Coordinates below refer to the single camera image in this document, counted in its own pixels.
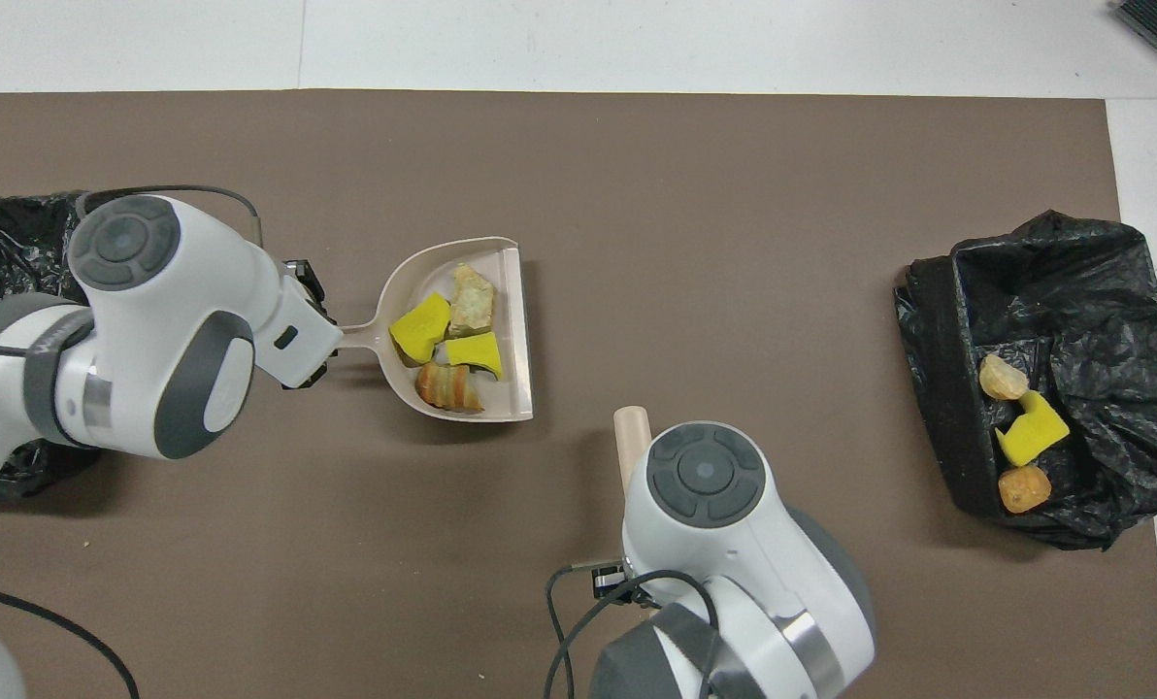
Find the dustpan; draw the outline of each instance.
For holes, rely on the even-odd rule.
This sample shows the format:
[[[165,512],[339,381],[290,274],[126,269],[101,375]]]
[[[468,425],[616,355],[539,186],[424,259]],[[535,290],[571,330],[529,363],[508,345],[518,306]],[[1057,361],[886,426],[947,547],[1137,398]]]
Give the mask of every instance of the dustpan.
[[[460,263],[471,265],[498,289],[492,332],[498,337],[502,354],[503,377],[498,381],[489,371],[472,371],[473,385],[485,406],[481,413],[443,411],[419,398],[414,390],[419,367],[407,365],[389,336],[389,325],[432,293],[454,300],[454,270]],[[507,424],[533,417],[522,262],[517,243],[510,238],[456,240],[413,253],[384,282],[376,317],[369,323],[342,326],[341,332],[339,350],[358,346],[371,350],[397,397],[426,415],[466,424]]]

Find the black garbage bag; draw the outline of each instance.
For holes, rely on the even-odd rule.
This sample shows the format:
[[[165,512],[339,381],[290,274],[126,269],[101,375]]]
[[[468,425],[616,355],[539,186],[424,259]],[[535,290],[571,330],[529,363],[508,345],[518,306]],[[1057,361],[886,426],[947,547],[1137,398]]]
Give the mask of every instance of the black garbage bag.
[[[0,198],[0,300],[15,293],[56,293],[84,304],[87,297],[65,265],[65,247],[78,226],[80,191]],[[95,462],[98,451],[59,443],[19,448],[0,472],[0,499],[36,494]]]
[[[1107,549],[1157,514],[1157,285],[1133,227],[1056,212],[916,260],[894,289],[920,414],[964,512],[1057,549]],[[1048,501],[1020,515],[994,429],[1019,409],[979,389],[996,353],[1027,373],[1070,435],[1036,462]]]

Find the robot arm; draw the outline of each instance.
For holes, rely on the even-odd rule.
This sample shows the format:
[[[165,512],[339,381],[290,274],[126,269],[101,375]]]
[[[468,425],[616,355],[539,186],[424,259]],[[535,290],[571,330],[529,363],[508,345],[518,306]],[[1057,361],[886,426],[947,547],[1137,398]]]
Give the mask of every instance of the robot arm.
[[[193,455],[238,415],[255,366],[299,387],[341,338],[299,280],[228,226],[164,196],[96,208],[69,240],[90,302],[0,303],[0,468],[44,437]]]
[[[690,699],[700,668],[720,696],[839,696],[875,654],[871,597],[841,546],[781,502],[759,447],[729,425],[685,424],[635,454],[626,575],[675,569],[702,581],[720,634],[690,586],[646,582],[662,610],[605,647],[591,697]]]

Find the brown mat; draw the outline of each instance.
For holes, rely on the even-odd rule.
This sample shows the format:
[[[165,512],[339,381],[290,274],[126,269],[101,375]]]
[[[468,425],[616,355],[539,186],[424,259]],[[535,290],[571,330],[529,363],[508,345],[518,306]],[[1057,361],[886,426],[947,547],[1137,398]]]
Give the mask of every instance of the brown mat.
[[[538,696],[544,580],[619,554],[628,403],[739,426],[846,545],[880,624],[848,696],[1157,696],[1151,527],[1059,552],[957,512],[890,295],[913,258],[1046,208],[1115,219],[1100,102],[0,96],[0,196],[171,182],[250,196],[342,323],[415,250],[519,240],[538,417],[430,420],[345,353],[303,392],[259,376],[192,459],[109,455],[2,509],[0,588],[89,625],[143,696]],[[588,586],[559,591],[573,624]],[[638,618],[587,633],[582,691]],[[0,610],[0,634],[34,696],[118,696],[47,624]]]

